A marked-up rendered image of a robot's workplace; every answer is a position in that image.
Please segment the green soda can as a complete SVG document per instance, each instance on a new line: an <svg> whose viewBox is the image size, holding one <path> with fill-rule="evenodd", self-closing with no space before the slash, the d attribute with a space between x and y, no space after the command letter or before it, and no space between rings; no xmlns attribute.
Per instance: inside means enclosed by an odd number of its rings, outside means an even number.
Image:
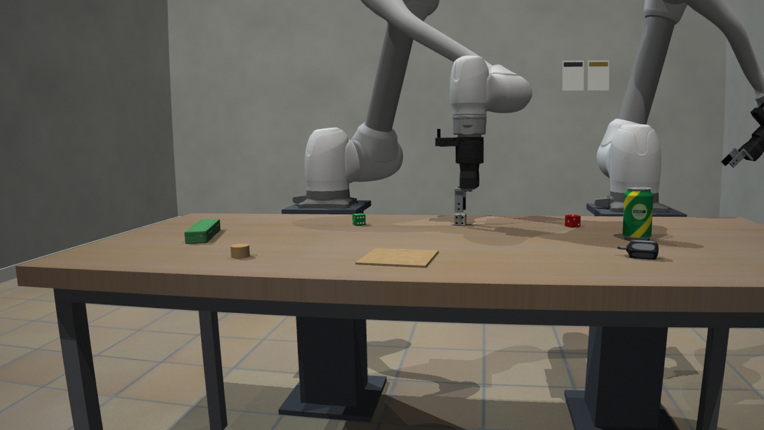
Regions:
<svg viewBox="0 0 764 430"><path fill-rule="evenodd" d="M651 238L652 212L651 188L628 187L623 200L623 236L630 241Z"/></svg>

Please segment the green die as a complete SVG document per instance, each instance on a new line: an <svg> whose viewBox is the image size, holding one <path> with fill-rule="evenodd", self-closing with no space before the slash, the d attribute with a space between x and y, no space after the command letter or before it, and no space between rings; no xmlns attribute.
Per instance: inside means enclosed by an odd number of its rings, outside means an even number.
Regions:
<svg viewBox="0 0 764 430"><path fill-rule="evenodd" d="M353 213L353 224L355 226L365 225L366 224L366 218L365 213Z"/></svg>

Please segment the tan mat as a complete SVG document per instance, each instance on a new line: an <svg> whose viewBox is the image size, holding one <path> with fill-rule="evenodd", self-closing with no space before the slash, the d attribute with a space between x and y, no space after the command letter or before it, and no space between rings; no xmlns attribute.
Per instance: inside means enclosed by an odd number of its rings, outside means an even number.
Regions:
<svg viewBox="0 0 764 430"><path fill-rule="evenodd" d="M361 257L356 265L365 266L403 266L426 268L436 257L437 250L410 250L410 248L374 248Z"/></svg>

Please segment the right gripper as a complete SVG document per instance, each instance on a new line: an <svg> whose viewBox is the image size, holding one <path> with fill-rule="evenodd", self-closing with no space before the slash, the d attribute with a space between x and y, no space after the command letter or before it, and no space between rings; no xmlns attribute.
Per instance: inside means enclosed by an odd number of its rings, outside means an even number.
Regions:
<svg viewBox="0 0 764 430"><path fill-rule="evenodd" d="M486 134L485 114L453 115L453 134L458 138L441 138L437 130L436 146L455 146L455 162L460 164L460 186L455 188L455 212L466 209L466 191L479 187L479 164L483 163L483 137ZM480 137L480 138L479 138Z"/></svg>

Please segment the green rounded box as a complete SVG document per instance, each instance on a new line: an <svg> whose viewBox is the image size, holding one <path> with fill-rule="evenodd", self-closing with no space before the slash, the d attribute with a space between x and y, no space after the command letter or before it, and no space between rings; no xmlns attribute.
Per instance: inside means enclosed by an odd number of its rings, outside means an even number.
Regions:
<svg viewBox="0 0 764 430"><path fill-rule="evenodd" d="M202 219L184 231L185 243L207 243L220 231L220 219Z"/></svg>

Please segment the red die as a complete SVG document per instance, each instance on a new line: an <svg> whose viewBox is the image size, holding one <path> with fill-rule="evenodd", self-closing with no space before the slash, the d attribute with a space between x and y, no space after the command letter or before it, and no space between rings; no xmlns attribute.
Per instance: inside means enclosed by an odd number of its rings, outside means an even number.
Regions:
<svg viewBox="0 0 764 430"><path fill-rule="evenodd" d="M565 216L565 226L568 228L580 228L580 222L581 217L578 215L571 214Z"/></svg>

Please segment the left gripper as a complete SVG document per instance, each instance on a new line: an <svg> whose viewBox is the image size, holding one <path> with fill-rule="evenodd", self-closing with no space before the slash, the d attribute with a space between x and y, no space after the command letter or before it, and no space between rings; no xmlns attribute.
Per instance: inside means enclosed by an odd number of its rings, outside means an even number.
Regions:
<svg viewBox="0 0 764 430"><path fill-rule="evenodd" d="M742 145L740 149L733 148L729 154L722 159L722 164L730 164L733 168L744 158L750 161L756 161L764 152L764 103L752 110L753 118L760 124L759 128L752 134L752 138ZM731 160L732 159L732 160Z"/></svg>

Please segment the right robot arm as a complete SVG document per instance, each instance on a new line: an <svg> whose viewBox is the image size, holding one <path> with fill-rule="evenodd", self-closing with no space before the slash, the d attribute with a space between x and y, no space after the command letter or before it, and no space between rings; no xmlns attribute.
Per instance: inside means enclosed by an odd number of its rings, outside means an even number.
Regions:
<svg viewBox="0 0 764 430"><path fill-rule="evenodd" d="M489 64L424 22L439 0L361 2L387 22L366 122L353 141L340 128L315 130L309 136L307 192L292 198L298 208L349 208L357 203L357 198L350 198L349 183L374 182L398 172L403 150L392 126L413 40L454 62L449 89L453 115L517 112L532 97L531 85L523 77L500 64Z"/></svg>

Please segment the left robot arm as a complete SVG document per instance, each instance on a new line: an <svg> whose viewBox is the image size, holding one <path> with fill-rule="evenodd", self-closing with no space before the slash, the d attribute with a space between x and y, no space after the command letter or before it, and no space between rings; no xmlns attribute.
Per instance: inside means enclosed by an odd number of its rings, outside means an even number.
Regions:
<svg viewBox="0 0 764 430"><path fill-rule="evenodd" d="M602 173L609 177L611 192L607 198L595 198L595 206L606 207L611 212L623 212L627 188L647 187L653 194L653 212L669 212L668 207L661 206L658 194L660 139L646 123L674 25L680 21L687 5L724 33L745 77L755 90L757 108L764 103L764 73L757 63L742 22L726 0L645 0L646 23L623 105L618 119L609 123L597 151L597 164Z"/></svg>

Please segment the tan short cylinder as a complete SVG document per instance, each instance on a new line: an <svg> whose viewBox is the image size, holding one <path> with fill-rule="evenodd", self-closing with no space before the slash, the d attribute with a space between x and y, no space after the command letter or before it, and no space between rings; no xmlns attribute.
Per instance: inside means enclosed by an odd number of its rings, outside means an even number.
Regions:
<svg viewBox="0 0 764 430"><path fill-rule="evenodd" d="M246 243L231 245L231 257L233 259L250 257L250 245Z"/></svg>

